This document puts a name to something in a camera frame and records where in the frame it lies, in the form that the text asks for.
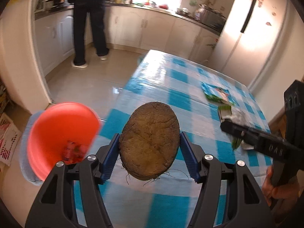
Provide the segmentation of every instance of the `red bucket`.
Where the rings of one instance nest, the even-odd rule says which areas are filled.
[[[63,160],[68,141],[87,152],[98,133],[97,114],[79,103],[62,103],[48,108],[35,121],[28,137],[27,157],[34,173],[45,180],[54,165]]]

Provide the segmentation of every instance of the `kitchen counter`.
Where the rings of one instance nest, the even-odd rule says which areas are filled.
[[[119,4],[119,3],[106,3],[105,6],[122,6],[122,7],[133,7],[133,8],[141,8],[141,9],[147,9],[147,10],[151,10],[151,11],[155,11],[155,12],[159,12],[159,13],[165,13],[167,15],[170,15],[170,16],[174,16],[174,17],[177,17],[177,18],[180,18],[180,19],[183,19],[183,20],[186,20],[186,21],[189,21],[191,23],[194,23],[204,29],[207,29],[208,31],[216,34],[216,35],[220,35],[221,32],[218,32],[217,30],[215,30],[214,28],[211,28],[205,24],[202,24],[201,22],[195,20],[195,19],[192,19],[192,18],[189,18],[189,17],[185,17],[185,16],[181,16],[181,15],[178,15],[176,14],[174,11],[172,10],[166,10],[166,9],[161,9],[161,8],[153,8],[153,7],[150,7],[150,6],[139,6],[139,5],[136,5],[136,4]],[[67,10],[72,10],[74,8],[74,5],[70,4],[70,3],[65,3],[63,6],[60,6],[60,7],[53,7],[49,10],[46,10],[46,11],[42,11],[42,12],[38,12],[35,14],[35,20],[37,19],[41,19],[43,17],[46,17],[46,16],[49,16],[51,14],[55,14],[55,13],[59,13],[59,12],[63,12],[63,11],[67,11]]]

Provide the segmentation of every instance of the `blue cloth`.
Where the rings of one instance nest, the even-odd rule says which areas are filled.
[[[152,101],[170,105],[181,131],[200,145],[205,153],[222,162],[243,160],[261,186],[271,159],[239,147],[232,151],[229,137],[220,130],[217,105],[210,103],[201,89],[208,83],[229,90],[250,123],[269,131],[266,119],[248,89],[239,82],[194,62],[160,51],[150,51],[139,65],[114,108],[110,111],[89,154],[107,145],[115,133],[121,133],[130,115],[139,106]],[[158,180],[146,182],[129,177],[118,160],[112,177],[100,186],[111,222],[117,228],[187,227],[193,214],[201,184],[196,184],[179,151],[177,158]],[[78,221],[85,225],[79,182],[75,182]],[[222,181],[215,225],[221,224],[226,199],[226,182]]]

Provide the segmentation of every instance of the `kitchen cabinet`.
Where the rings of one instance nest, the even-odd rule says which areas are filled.
[[[139,48],[146,11],[124,7],[118,17],[115,44]]]
[[[200,26],[176,19],[165,52],[188,59],[200,30]]]
[[[141,49],[165,51],[175,18],[149,11],[144,21]]]
[[[38,55],[44,76],[74,53],[73,11],[55,13],[35,20]],[[85,45],[92,42],[90,15],[85,28]]]
[[[109,44],[115,44],[115,36],[117,30],[117,24],[119,16],[121,15],[123,8],[120,7],[106,7],[104,15],[104,28],[106,42]]]
[[[211,56],[218,36],[206,29],[201,29],[200,35],[197,37],[191,55],[190,61],[207,66],[206,60]]]
[[[60,63],[62,54],[57,25],[57,14],[35,21],[36,44],[44,76]]]
[[[62,62],[67,59],[71,54],[74,53],[73,43],[73,11],[68,10],[65,12],[58,13],[58,32],[59,42],[61,48],[60,61]]]

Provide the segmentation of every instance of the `hand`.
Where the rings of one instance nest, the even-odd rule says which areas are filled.
[[[275,221],[282,221],[289,211],[294,207],[298,200],[298,194],[300,191],[300,185],[298,179],[295,177],[288,184],[281,185],[278,187],[273,187],[271,184],[271,177],[273,175],[273,167],[270,166],[267,169],[267,174],[265,181],[262,186],[262,193],[265,196],[268,206],[271,205],[271,198],[274,199],[283,199],[280,207],[276,209],[276,212],[273,214]]]

